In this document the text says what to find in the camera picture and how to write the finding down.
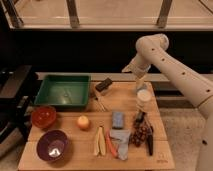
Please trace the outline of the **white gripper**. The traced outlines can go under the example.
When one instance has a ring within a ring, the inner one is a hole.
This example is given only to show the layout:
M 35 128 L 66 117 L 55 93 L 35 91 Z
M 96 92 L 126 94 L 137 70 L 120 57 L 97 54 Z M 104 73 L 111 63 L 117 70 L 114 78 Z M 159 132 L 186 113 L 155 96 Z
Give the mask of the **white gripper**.
M 136 78 L 136 90 L 146 88 L 143 76 L 149 71 L 151 64 L 143 56 L 137 54 L 123 69 L 123 73 L 131 72 Z

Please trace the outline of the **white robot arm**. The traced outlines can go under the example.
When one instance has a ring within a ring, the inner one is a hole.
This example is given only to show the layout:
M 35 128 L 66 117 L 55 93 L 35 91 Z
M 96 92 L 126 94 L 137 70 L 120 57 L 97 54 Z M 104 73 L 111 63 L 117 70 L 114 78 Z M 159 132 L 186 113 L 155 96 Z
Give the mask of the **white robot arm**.
M 206 119 L 196 171 L 213 171 L 213 81 L 190 69 L 167 52 L 165 34 L 143 36 L 136 41 L 136 55 L 122 71 L 142 78 L 154 65 Z

